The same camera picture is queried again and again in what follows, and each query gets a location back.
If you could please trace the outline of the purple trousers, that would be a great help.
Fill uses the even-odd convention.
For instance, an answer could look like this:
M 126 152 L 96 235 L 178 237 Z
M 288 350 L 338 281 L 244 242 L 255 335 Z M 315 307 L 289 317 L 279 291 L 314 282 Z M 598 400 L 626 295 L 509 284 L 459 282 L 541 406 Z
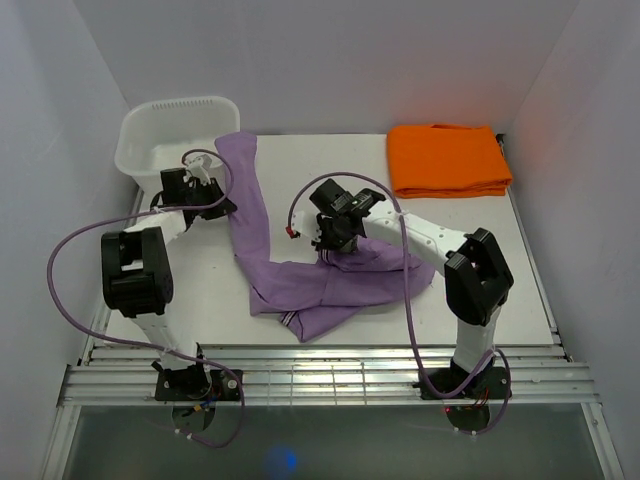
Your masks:
M 331 172 L 324 146 L 292 156 L 269 154 L 262 139 L 247 132 L 215 141 L 231 168 L 229 217 L 232 250 L 249 284 L 249 312 L 279 320 L 301 343 L 317 340 L 368 307 L 387 306 L 418 295 L 435 276 L 428 263 L 405 257 L 400 248 L 376 239 L 359 240 L 353 254 L 321 251 L 292 241 L 272 247 L 271 212 L 285 213 L 294 190 Z

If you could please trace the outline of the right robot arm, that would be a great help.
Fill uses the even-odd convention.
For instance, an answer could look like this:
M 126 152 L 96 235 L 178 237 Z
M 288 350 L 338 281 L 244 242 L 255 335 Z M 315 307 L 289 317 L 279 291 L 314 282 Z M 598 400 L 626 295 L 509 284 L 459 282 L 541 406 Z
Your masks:
M 328 175 L 309 200 L 317 214 L 310 225 L 289 216 L 295 233 L 320 251 L 355 251 L 372 237 L 416 256 L 444 279 L 446 304 L 457 319 L 450 365 L 432 374 L 421 369 L 417 388 L 425 398 L 474 397 L 488 384 L 494 364 L 494 334 L 514 278 L 495 236 L 484 228 L 451 230 L 401 209 L 380 184 L 352 194 Z

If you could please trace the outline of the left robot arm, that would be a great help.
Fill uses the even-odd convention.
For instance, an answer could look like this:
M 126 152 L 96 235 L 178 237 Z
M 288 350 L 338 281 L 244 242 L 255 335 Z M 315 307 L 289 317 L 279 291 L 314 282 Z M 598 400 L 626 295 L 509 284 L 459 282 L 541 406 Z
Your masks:
M 174 279 L 167 245 L 193 222 L 215 220 L 236 211 L 216 179 L 201 167 L 160 173 L 161 190 L 150 203 L 152 214 L 125 230 L 101 237 L 102 289 L 106 305 L 131 320 L 146 341 L 160 347 L 151 367 L 157 372 L 158 401 L 235 401 L 237 374 L 212 369 L 186 320 L 169 308 Z

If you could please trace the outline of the folded orange trousers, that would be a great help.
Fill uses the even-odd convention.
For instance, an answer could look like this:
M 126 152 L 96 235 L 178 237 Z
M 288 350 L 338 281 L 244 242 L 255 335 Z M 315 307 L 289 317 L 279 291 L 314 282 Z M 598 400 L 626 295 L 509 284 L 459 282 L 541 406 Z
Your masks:
M 395 126 L 386 157 L 393 193 L 403 199 L 503 196 L 513 181 L 488 126 Z

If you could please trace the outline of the white plastic basket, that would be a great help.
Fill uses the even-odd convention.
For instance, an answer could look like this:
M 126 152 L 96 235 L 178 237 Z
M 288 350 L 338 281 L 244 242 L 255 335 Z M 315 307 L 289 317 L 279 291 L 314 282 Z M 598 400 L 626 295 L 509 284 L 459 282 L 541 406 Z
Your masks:
M 203 96 L 147 102 L 124 118 L 114 163 L 147 195 L 160 191 L 160 172 L 182 165 L 195 148 L 213 150 L 214 141 L 240 130 L 236 104 L 224 97 Z

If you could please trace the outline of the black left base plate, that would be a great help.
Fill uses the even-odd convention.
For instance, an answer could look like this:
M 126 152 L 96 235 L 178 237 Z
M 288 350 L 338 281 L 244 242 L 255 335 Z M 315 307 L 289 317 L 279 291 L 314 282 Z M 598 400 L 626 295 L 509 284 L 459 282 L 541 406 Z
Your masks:
M 158 374 L 153 398 L 164 402 L 239 401 L 243 372 L 234 370 L 233 373 L 235 378 L 220 369 L 205 371 L 195 366 L 165 369 Z

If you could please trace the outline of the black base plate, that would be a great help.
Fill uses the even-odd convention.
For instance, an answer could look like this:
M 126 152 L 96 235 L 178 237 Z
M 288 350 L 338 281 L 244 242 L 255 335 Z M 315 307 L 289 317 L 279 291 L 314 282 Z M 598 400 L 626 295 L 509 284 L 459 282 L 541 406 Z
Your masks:
M 164 402 L 239 401 L 243 372 L 234 370 L 233 373 L 235 378 L 220 369 L 205 371 L 195 366 L 165 369 L 158 374 L 153 398 Z
M 453 367 L 441 368 L 428 374 L 432 385 L 441 393 L 456 390 L 467 378 L 463 370 Z M 474 376 L 453 399 L 503 400 L 511 397 L 511 387 L 506 369 L 499 366 L 489 366 Z

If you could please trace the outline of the aluminium frame rail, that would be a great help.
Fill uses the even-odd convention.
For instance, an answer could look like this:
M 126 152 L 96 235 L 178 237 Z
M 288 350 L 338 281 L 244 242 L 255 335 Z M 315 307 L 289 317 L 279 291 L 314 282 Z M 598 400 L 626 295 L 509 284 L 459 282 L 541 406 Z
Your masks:
M 587 364 L 558 345 L 507 346 L 512 402 L 595 403 Z M 209 348 L 206 356 L 243 371 L 250 406 L 372 406 L 419 403 L 417 366 L 408 348 Z M 149 350 L 97 347 L 65 374 L 63 406 L 146 406 L 157 374 Z

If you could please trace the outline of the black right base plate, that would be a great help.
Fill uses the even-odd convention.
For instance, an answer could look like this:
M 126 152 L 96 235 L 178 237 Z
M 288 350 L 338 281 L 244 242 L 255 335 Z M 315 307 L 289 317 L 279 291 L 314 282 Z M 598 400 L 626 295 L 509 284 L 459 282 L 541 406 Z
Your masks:
M 441 393 L 456 390 L 467 378 L 463 370 L 453 367 L 441 368 L 428 374 L 432 385 Z M 499 366 L 489 366 L 474 376 L 453 399 L 503 400 L 511 397 L 511 387 L 506 369 Z

